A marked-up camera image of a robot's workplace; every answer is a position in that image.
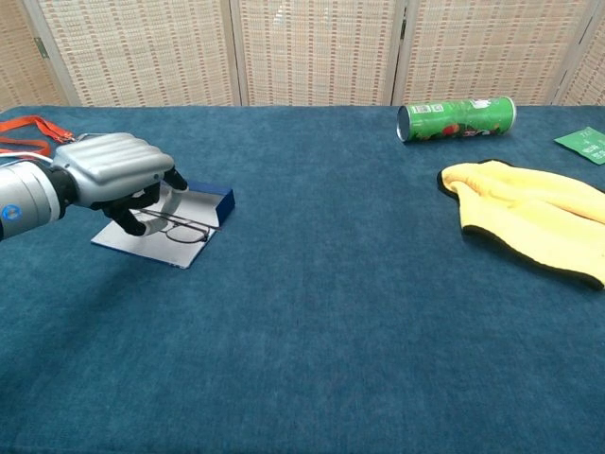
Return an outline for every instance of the printed logo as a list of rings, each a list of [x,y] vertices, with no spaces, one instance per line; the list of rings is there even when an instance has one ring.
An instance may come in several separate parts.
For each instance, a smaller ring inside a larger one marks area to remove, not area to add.
[[[2,218],[6,220],[17,220],[23,213],[18,205],[7,205],[2,210]]]
[[[431,106],[411,106],[415,114],[430,114]]]
[[[476,109],[485,109],[486,107],[490,107],[492,102],[489,99],[472,99],[471,104]]]

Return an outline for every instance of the eyeglasses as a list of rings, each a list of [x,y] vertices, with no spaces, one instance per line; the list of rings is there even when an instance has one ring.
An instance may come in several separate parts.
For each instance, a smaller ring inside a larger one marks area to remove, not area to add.
[[[219,230],[218,227],[212,225],[206,225],[196,220],[182,218],[176,215],[167,215],[161,211],[149,210],[146,208],[140,208],[137,210],[138,213],[135,216],[139,220],[141,217],[147,215],[154,218],[162,218],[168,221],[168,225],[164,227],[160,232],[166,235],[171,241],[183,244],[194,244],[199,242],[206,242],[210,237],[210,230]]]

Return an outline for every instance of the can lid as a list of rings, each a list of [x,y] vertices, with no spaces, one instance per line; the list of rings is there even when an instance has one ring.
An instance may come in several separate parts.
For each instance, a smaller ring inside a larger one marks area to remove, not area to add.
[[[510,96],[507,96],[507,99],[510,101],[510,105],[512,107],[512,120],[510,121],[509,130],[512,129],[512,125],[514,125],[514,121],[517,119],[517,106],[515,106],[514,101]]]
[[[402,142],[409,138],[409,112],[406,106],[401,106],[397,113],[397,135]]]

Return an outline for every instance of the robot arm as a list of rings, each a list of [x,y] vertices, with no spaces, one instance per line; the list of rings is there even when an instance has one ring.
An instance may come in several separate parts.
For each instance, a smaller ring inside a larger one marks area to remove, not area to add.
[[[187,190],[174,160],[123,132],[58,147],[50,166],[0,167],[0,240],[62,218],[70,204],[103,210],[128,234],[151,235],[166,221],[141,222],[130,209],[157,202],[161,181],[172,189],[162,211],[172,214]]]

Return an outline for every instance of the woven panel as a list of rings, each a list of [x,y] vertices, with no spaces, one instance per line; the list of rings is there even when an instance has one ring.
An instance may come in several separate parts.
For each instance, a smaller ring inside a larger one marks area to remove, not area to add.
[[[511,96],[544,104],[588,0],[423,0],[402,103]]]
[[[396,3],[237,2],[249,103],[380,104]]]
[[[220,4],[41,1],[85,106],[233,104]]]
[[[0,111],[20,105],[62,104],[18,0],[0,8]]]
[[[579,63],[562,97],[562,104],[605,105],[605,17]]]

